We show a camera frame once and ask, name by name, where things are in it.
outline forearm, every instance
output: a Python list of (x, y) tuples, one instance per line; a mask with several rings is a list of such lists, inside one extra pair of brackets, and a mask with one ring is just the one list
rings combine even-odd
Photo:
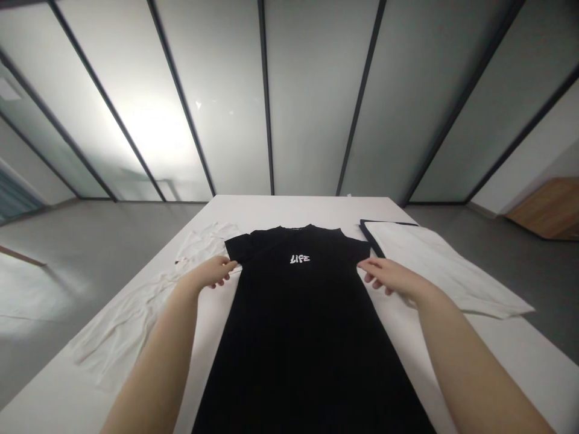
[(432, 285), (415, 302), (434, 372), (460, 433), (552, 432), (446, 294)]
[(191, 363), (200, 291), (177, 284), (102, 433), (173, 431)]

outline human arm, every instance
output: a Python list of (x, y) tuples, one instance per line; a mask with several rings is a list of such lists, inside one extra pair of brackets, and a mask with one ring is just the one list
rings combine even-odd
[(358, 264), (374, 289), (385, 286), (417, 307), (434, 373), (461, 434), (552, 433), (552, 428), (496, 360), (454, 302), (402, 265), (369, 258)]
[(179, 280), (118, 394), (102, 434), (172, 433), (189, 374), (199, 293), (223, 285), (237, 262), (215, 256)]

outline folded white clothing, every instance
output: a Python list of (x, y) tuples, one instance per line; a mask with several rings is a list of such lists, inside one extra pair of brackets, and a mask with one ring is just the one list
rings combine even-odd
[(504, 319), (534, 308), (460, 256), (440, 235), (418, 226), (366, 222), (384, 256), (427, 278), (466, 312)]
[(123, 291), (69, 342), (74, 363), (105, 391), (118, 392), (181, 276), (212, 256), (227, 256), (225, 241), (238, 235), (237, 226), (219, 222), (192, 231), (175, 265), (144, 285)]

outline human hand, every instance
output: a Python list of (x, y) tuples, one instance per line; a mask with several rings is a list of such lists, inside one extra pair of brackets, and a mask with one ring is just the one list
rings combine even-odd
[(386, 295), (396, 291), (416, 301), (420, 294), (436, 288), (429, 280), (390, 259), (368, 258), (359, 262), (358, 267), (366, 272), (364, 281), (370, 283), (375, 278), (372, 288), (385, 286)]
[(184, 275), (178, 285), (197, 288), (199, 291), (205, 286), (212, 288), (216, 285), (223, 286), (235, 267), (237, 261), (230, 261), (225, 256), (213, 256)]

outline white graphic print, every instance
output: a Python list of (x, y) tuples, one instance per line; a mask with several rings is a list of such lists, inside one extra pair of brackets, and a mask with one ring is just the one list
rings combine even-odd
[(302, 262), (307, 262), (309, 261), (309, 256), (305, 256), (305, 255), (292, 255), (291, 256), (291, 260), (289, 263), (302, 263)]

